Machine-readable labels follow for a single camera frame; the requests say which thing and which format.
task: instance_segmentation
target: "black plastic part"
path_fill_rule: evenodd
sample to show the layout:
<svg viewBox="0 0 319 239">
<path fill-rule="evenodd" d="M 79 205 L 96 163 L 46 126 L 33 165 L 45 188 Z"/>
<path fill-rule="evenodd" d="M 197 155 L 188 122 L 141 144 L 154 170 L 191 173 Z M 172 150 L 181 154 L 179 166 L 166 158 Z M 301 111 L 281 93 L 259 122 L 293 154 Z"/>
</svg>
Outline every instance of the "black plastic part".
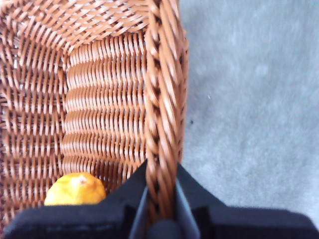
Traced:
<svg viewBox="0 0 319 239">
<path fill-rule="evenodd" d="M 319 239 L 311 220 L 302 214 L 228 207 L 181 166 L 177 177 L 203 239 Z"/>
<path fill-rule="evenodd" d="M 144 163 L 99 204 L 24 210 L 5 229 L 5 238 L 126 239 L 146 186 L 145 168 Z"/>
<path fill-rule="evenodd" d="M 182 239 L 182 230 L 177 222 L 163 220 L 151 226 L 147 232 L 147 239 Z"/>
<path fill-rule="evenodd" d="M 6 228 L 5 238 L 127 238 L 146 186 L 145 169 L 146 163 L 97 205 L 25 210 Z M 177 178 L 203 239 L 319 239 L 311 220 L 302 214 L 286 210 L 228 207 L 201 187 L 180 165 Z M 176 228 L 173 224 L 155 225 L 148 236 L 156 239 L 160 233 L 166 233 L 167 236 L 161 238 L 177 239 L 177 231 L 183 230 L 180 225 Z"/>
</svg>

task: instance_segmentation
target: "gray carpet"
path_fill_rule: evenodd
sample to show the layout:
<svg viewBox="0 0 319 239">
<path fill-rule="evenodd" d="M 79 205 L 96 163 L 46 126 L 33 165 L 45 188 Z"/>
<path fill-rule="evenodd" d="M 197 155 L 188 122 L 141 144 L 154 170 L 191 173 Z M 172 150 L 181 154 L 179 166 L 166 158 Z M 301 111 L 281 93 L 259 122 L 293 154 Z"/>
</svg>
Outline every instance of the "gray carpet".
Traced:
<svg viewBox="0 0 319 239">
<path fill-rule="evenodd" d="M 183 165 L 228 205 L 319 228 L 319 1 L 181 0 L 190 42 Z"/>
</svg>

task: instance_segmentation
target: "orange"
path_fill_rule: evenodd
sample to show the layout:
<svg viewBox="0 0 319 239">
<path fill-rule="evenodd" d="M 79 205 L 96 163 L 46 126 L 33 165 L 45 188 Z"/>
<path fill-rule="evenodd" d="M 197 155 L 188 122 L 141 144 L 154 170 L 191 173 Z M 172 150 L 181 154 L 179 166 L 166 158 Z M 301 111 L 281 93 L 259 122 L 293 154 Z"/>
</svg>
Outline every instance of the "orange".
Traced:
<svg viewBox="0 0 319 239">
<path fill-rule="evenodd" d="M 89 173 L 70 173 L 59 178 L 48 190 L 44 204 L 79 205 L 99 203 L 106 197 L 100 179 Z"/>
</svg>

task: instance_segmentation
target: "wicker weave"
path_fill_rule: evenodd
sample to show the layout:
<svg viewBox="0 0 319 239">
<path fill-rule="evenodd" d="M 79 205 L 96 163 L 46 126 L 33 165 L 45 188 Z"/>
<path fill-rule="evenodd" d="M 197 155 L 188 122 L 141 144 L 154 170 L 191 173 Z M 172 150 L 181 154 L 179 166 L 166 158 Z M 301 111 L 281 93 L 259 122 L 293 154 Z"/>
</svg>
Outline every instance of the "wicker weave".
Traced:
<svg viewBox="0 0 319 239">
<path fill-rule="evenodd" d="M 0 17 L 1 231 L 63 174 L 109 193 L 146 158 L 150 222 L 172 218 L 188 68 L 177 0 L 9 0 Z"/>
</svg>

